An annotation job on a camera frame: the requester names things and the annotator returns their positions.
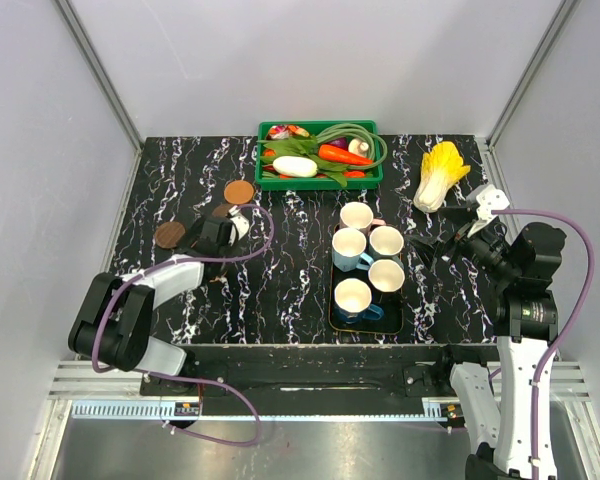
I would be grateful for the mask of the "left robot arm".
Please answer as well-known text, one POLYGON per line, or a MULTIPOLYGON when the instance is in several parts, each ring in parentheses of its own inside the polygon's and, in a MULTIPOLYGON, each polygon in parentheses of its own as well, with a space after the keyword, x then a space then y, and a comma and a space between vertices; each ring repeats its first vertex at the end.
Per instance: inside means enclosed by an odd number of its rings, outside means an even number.
POLYGON ((243 215, 202 216, 164 262, 133 274, 103 272, 91 282, 68 336, 68 347, 120 371, 162 374, 173 394, 193 390, 197 372, 185 351, 152 336, 154 311, 217 276, 250 224, 243 215))

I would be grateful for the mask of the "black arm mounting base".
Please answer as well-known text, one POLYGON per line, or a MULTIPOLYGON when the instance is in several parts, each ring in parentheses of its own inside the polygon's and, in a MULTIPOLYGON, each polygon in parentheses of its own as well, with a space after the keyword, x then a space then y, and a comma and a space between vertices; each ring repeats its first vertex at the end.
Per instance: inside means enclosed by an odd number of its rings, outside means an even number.
POLYGON ((205 416, 239 416, 246 407, 224 390, 239 390, 263 417, 414 418, 434 414, 426 401, 450 397, 451 364, 486 366, 498 360, 493 345, 256 345, 187 348, 186 376, 210 380, 196 387, 183 381, 120 373, 143 399, 201 397, 205 416))

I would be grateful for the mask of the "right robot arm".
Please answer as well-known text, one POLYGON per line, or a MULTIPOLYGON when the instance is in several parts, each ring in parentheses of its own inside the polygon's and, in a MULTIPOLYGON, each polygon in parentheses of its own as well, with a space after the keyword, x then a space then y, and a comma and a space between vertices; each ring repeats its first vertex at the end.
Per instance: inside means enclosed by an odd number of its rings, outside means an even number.
POLYGON ((428 269, 443 256, 462 258, 491 279, 486 311, 497 338, 501 395, 493 393, 484 357, 468 347, 444 347, 425 377, 459 400, 472 449, 465 478, 554 479, 548 386, 553 360, 545 354, 558 337, 558 310, 549 287, 566 235, 532 222, 507 243, 488 229, 472 232, 473 212, 447 210, 447 217, 463 224, 448 239, 410 235, 407 242, 428 269))

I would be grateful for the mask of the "pink cup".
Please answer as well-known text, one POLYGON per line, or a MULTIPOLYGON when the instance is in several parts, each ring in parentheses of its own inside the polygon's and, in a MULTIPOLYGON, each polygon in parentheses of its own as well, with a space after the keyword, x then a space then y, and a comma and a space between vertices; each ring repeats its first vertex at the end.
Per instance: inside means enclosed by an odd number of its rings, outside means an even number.
POLYGON ((339 226, 353 228, 368 235, 375 227, 385 226, 386 222, 375 217, 369 205, 362 202, 346 203, 339 212, 339 226))

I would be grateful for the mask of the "light brown wooden coaster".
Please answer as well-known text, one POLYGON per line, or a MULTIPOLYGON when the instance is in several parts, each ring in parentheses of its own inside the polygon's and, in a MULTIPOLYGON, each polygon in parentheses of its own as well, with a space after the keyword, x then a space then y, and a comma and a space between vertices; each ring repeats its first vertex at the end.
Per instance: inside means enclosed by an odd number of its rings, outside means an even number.
POLYGON ((254 194, 254 186, 245 180, 232 181, 228 183, 224 189, 224 198, 226 202, 233 205, 250 203, 254 194))

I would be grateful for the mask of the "dark walnut coaster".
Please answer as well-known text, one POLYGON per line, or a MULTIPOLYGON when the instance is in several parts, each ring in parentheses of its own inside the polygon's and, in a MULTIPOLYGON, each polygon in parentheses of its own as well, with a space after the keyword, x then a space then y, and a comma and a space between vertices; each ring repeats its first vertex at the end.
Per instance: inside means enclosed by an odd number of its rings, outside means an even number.
POLYGON ((214 217, 229 218, 231 216, 231 210, 233 207, 233 204, 223 203, 213 210, 212 215, 214 217))
POLYGON ((162 223, 154 233, 154 241, 157 247, 171 250, 177 247, 181 238, 185 235, 184 225, 177 221, 162 223))

